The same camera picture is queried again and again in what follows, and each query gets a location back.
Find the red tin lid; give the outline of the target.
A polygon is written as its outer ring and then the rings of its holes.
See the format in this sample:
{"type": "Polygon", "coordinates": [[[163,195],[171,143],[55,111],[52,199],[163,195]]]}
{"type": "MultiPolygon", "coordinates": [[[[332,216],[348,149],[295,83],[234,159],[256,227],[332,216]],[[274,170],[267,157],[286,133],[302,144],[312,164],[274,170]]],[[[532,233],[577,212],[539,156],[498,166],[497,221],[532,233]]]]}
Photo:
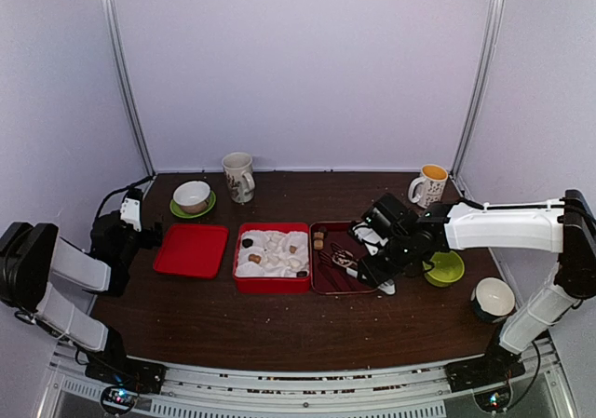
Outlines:
{"type": "Polygon", "coordinates": [[[221,225],[174,224],[154,260],[162,275],[214,279],[220,270],[229,237],[221,225]]]}

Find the metal serving tongs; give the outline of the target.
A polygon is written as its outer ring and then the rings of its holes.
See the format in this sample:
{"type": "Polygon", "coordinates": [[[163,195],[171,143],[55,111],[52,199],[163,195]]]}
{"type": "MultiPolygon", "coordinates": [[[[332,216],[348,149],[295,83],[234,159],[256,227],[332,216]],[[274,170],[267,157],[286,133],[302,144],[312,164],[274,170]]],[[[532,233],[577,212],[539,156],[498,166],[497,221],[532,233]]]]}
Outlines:
{"type": "Polygon", "coordinates": [[[396,294],[395,282],[393,280],[388,280],[377,286],[371,286],[367,277],[360,272],[358,260],[351,251],[334,242],[331,243],[331,249],[331,253],[320,250],[318,252],[320,260],[329,267],[343,270],[349,282],[358,281],[359,284],[366,285],[368,288],[372,287],[374,290],[379,290],[387,296],[396,294]]]}

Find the red chocolate tray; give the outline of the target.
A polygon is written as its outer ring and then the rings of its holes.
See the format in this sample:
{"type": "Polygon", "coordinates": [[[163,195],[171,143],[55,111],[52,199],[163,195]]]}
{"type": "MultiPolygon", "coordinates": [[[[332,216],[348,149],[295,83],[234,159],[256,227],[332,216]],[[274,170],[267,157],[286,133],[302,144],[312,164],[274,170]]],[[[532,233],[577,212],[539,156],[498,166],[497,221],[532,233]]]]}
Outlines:
{"type": "Polygon", "coordinates": [[[356,259],[366,254],[366,249],[348,234],[351,222],[313,222],[311,235],[311,286],[322,295],[349,295],[374,292],[374,289],[350,276],[344,268],[331,261],[332,245],[351,252],[356,259]],[[323,248],[315,249],[315,234],[322,232],[323,248]]]}

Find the red tin box base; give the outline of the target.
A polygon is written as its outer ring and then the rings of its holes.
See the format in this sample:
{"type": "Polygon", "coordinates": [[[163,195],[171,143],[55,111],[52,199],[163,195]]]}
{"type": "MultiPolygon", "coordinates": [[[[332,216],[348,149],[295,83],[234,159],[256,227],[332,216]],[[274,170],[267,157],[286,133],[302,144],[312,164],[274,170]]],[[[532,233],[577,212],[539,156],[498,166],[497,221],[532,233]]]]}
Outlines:
{"type": "Polygon", "coordinates": [[[233,266],[233,279],[237,284],[237,289],[247,294],[299,294],[310,290],[311,286],[311,256],[309,244],[308,225],[302,222],[246,222],[242,224],[238,231],[238,238],[235,250],[235,260],[233,266]],[[302,231],[307,233],[308,248],[310,258],[310,275],[305,278],[240,278],[235,275],[237,267],[237,255],[239,251],[240,236],[249,230],[275,230],[282,233],[291,231],[302,231]]]}

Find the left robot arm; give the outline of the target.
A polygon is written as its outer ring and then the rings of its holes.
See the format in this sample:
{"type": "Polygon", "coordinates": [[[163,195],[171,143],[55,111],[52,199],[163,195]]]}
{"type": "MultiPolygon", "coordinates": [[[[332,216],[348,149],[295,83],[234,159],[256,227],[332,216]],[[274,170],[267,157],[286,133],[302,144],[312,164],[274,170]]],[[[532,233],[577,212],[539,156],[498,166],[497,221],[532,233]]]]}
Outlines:
{"type": "Polygon", "coordinates": [[[67,281],[91,294],[120,297],[141,249],[162,244],[163,225],[134,225],[113,211],[92,225],[91,249],[60,236],[54,223],[13,222],[1,235],[1,302],[16,317],[65,337],[90,357],[113,384],[134,374],[120,333],[82,311],[59,289],[67,281]]]}

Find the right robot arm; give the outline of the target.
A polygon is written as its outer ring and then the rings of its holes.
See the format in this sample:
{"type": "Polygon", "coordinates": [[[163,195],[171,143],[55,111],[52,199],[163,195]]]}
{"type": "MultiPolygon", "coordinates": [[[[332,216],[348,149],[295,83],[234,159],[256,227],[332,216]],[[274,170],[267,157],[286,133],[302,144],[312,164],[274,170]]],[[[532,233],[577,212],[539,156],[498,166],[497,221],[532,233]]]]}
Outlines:
{"type": "Polygon", "coordinates": [[[368,251],[357,263],[358,278],[373,288],[450,250],[489,249],[516,289],[526,278],[544,276],[479,359],[477,372],[486,382],[498,381],[512,368],[512,355],[595,295],[595,216],[576,189],[534,203],[434,202],[422,212],[386,194],[348,233],[368,251]],[[540,271],[541,263],[549,268],[540,271]]]}

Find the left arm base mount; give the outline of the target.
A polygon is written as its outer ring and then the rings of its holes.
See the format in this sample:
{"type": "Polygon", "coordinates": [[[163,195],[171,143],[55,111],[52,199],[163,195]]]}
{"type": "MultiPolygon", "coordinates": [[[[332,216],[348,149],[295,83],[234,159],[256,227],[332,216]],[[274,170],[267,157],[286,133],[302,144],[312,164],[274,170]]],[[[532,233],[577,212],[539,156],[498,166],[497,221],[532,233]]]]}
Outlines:
{"type": "Polygon", "coordinates": [[[159,394],[167,368],[163,364],[127,359],[123,369],[108,368],[106,364],[93,361],[85,368],[85,375],[105,384],[124,387],[139,394],[159,394]]]}

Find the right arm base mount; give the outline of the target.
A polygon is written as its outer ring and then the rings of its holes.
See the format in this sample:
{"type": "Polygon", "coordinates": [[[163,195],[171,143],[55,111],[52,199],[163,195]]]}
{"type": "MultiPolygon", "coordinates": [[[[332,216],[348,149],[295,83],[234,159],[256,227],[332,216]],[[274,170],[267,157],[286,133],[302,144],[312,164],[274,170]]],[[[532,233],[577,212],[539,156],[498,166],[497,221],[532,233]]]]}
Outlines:
{"type": "Polygon", "coordinates": [[[499,362],[490,362],[484,357],[451,362],[444,367],[444,370],[452,392],[504,383],[511,377],[526,373],[521,362],[503,365],[499,362]]]}

